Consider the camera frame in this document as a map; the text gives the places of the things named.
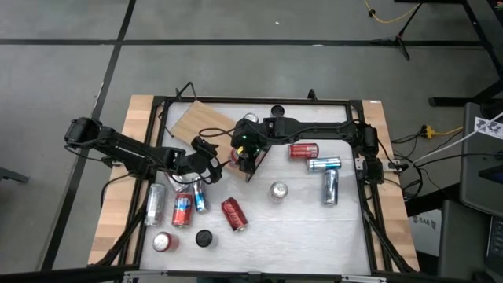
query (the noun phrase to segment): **black metal frame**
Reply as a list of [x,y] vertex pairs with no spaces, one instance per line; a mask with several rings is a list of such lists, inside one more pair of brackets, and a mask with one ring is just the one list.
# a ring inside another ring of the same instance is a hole
[[[164,126],[166,126],[167,123],[167,114],[169,111],[169,107],[174,103],[174,102],[194,102],[196,99],[194,97],[154,97],[154,101],[152,103],[152,109],[151,109],[151,116],[152,114],[155,116],[157,107],[159,106],[159,101],[162,101],[164,103],[163,106],[163,111],[162,111],[162,116],[161,116],[161,125],[160,125],[160,132],[158,133],[158,138],[157,138],[157,145],[161,146],[163,142],[163,133],[164,133]],[[362,121],[365,121],[365,116],[363,115],[363,108],[362,108],[362,102],[361,101],[342,101],[342,100],[318,100],[315,95],[313,97],[310,97],[308,99],[280,99],[280,98],[240,98],[240,97],[199,97],[197,98],[198,101],[203,102],[203,103],[234,103],[234,104],[268,104],[268,105],[332,105],[332,106],[343,106],[346,109],[346,114],[347,114],[347,120],[351,120],[352,118],[352,109],[353,107],[357,110],[358,113],[358,118],[361,119]],[[148,127],[153,127],[153,121],[150,123],[151,120],[149,120],[149,125]],[[359,191],[359,198],[360,201],[366,201],[365,197],[365,188],[362,183],[358,182],[358,191]],[[374,207],[375,207],[375,214],[376,218],[378,219],[379,225],[384,228],[384,221],[383,221],[383,216],[382,216],[382,210],[379,202],[379,193],[373,192],[374,196]],[[131,207],[136,208],[138,206],[138,201],[139,198],[136,197],[131,201]],[[365,233],[365,243],[367,245],[367,255],[369,257],[369,269],[373,272],[374,270],[377,270],[376,267],[376,257],[375,257],[375,251],[373,247],[373,239],[372,239],[372,233],[371,229],[369,227],[369,224],[363,219],[362,217],[362,222],[364,226],[364,233]],[[146,229],[141,224],[140,228],[140,233],[137,239],[137,244],[136,244],[136,251],[135,251],[135,256],[134,256],[134,265],[139,265],[140,263],[140,258],[141,258],[141,250],[143,249],[143,243],[145,239],[145,232]],[[391,266],[391,260],[389,255],[383,250],[383,257],[384,257],[384,262],[387,263],[385,264],[386,270],[391,271],[392,266]],[[182,270],[177,270],[177,271],[168,271],[168,273],[171,272],[182,272],[184,274],[188,274],[186,276],[196,276],[192,271],[182,271]]]

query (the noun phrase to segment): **black stand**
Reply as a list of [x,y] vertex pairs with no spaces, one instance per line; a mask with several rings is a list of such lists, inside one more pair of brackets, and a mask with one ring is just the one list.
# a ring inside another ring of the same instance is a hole
[[503,91],[503,79],[499,79],[485,90],[471,98],[461,97],[430,97],[428,103],[430,106],[436,107],[464,107],[465,104],[473,102],[480,104],[489,101],[492,97]]
[[415,216],[426,211],[442,208],[444,200],[459,202],[459,183],[439,189],[422,197],[406,202],[407,216]]
[[24,175],[21,175],[19,173],[16,173],[14,171],[11,171],[11,170],[8,170],[8,169],[0,167],[0,181],[2,179],[5,179],[5,180],[11,179],[11,180],[14,180],[16,182],[25,183],[25,182],[28,182],[28,180],[30,178],[26,177]]
[[[395,2],[418,2],[417,0],[395,0]],[[428,103],[430,106],[434,107],[464,107],[465,104],[468,102],[474,102],[477,104],[480,104],[482,102],[488,101],[500,92],[503,91],[503,67],[501,66],[500,62],[498,61],[496,54],[493,51],[493,47],[489,42],[489,39],[486,37],[482,27],[479,24],[479,21],[477,20],[477,17],[473,13],[472,8],[470,7],[470,4],[466,0],[422,0],[419,1],[420,5],[423,4],[423,2],[426,3],[443,3],[443,4],[461,4],[463,5],[464,11],[466,12],[466,15],[468,16],[468,19],[472,23],[473,28],[475,29],[475,32],[479,36],[480,42],[482,43],[482,46],[484,49],[486,49],[487,53],[489,54],[490,59],[492,60],[494,67],[496,68],[497,73],[500,76],[500,79],[496,82],[493,83],[491,86],[487,87],[485,90],[480,92],[474,97],[471,98],[461,98],[461,97],[430,97],[428,99]],[[410,22],[412,17],[414,17],[414,13],[412,16],[409,18],[409,21],[407,21],[407,24]]]
[[[406,46],[403,44],[402,36],[403,36],[404,32],[406,32],[407,26],[409,26],[410,21],[414,18],[414,16],[416,16],[417,11],[419,10],[419,8],[422,5],[423,5],[423,2],[420,2],[419,5],[417,6],[417,8],[412,13],[412,15],[410,15],[406,24],[403,26],[403,28],[398,32],[398,34],[396,36],[391,36],[391,37],[383,38],[383,39],[374,39],[374,40],[370,41],[370,44],[377,45],[377,46],[389,46],[389,45],[397,46],[400,48],[400,51],[402,51],[403,56],[409,61],[410,55],[407,52]],[[375,13],[375,11],[370,11],[369,15],[372,16],[373,12]]]

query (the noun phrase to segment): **blue and silver can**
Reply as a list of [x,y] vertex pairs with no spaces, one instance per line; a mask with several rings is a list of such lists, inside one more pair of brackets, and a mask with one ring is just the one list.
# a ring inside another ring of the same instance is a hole
[[192,179],[192,187],[194,189],[194,202],[196,204],[196,212],[206,213],[210,211],[210,205],[206,198],[206,189],[204,182],[200,177]]
[[340,157],[329,157],[329,158],[316,158],[306,161],[307,170],[311,171],[323,171],[330,169],[340,169],[342,164],[340,162]]
[[323,189],[323,204],[337,205],[339,190],[339,172],[335,169],[325,171],[325,188]]

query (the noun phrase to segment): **red soda can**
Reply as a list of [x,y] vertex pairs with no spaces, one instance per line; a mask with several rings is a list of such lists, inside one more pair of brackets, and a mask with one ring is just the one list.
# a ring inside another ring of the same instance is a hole
[[173,219],[171,224],[175,227],[188,227],[192,212],[192,194],[179,193],[174,199]]
[[320,148],[315,143],[294,144],[288,146],[290,158],[316,158]]
[[222,202],[222,211],[230,226],[233,228],[233,231],[239,232],[246,229],[248,220],[244,217],[243,211],[233,197],[230,197]]

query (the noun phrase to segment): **soda can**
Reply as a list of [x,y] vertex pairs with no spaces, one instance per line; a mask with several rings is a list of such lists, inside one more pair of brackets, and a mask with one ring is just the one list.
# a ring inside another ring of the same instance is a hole
[[207,202],[206,198],[206,188],[204,188],[204,182],[200,177],[192,179],[192,187],[194,190],[194,202],[196,205],[196,212],[206,213],[210,211],[210,204]]
[[175,250],[179,243],[177,236],[167,232],[159,232],[152,241],[152,247],[156,252],[167,252]]
[[234,232],[246,229],[248,220],[234,198],[230,197],[222,202],[222,211]]
[[274,182],[269,190],[269,197],[275,202],[282,202],[288,194],[288,187],[281,181]]
[[255,115],[254,113],[246,113],[246,114],[244,114],[243,118],[248,119],[248,120],[255,122],[255,123],[257,123],[259,121],[258,116]]
[[323,204],[337,205],[339,190],[339,172],[335,169],[325,171],[325,188],[323,189]]
[[192,194],[179,193],[174,199],[173,219],[171,224],[178,228],[188,227],[192,212]]
[[309,172],[312,172],[329,169],[340,169],[342,164],[340,162],[340,157],[330,157],[306,160],[306,166],[307,170]]
[[239,161],[239,154],[237,153],[236,149],[231,149],[229,153],[229,160],[230,162],[228,163],[229,166],[236,168],[239,166],[237,163]]
[[214,248],[218,244],[218,238],[208,230],[197,232],[196,244],[201,248]]
[[157,226],[160,224],[165,197],[166,187],[163,184],[150,185],[149,198],[147,200],[147,215],[145,217],[146,226]]
[[320,148],[315,143],[294,144],[288,146],[290,158],[316,158]]
[[186,180],[182,176],[172,175],[170,177],[166,174],[166,177],[170,183],[170,187],[174,190],[175,193],[182,193],[182,192],[185,192],[188,188],[190,188],[190,184],[178,183],[178,182],[186,182]]

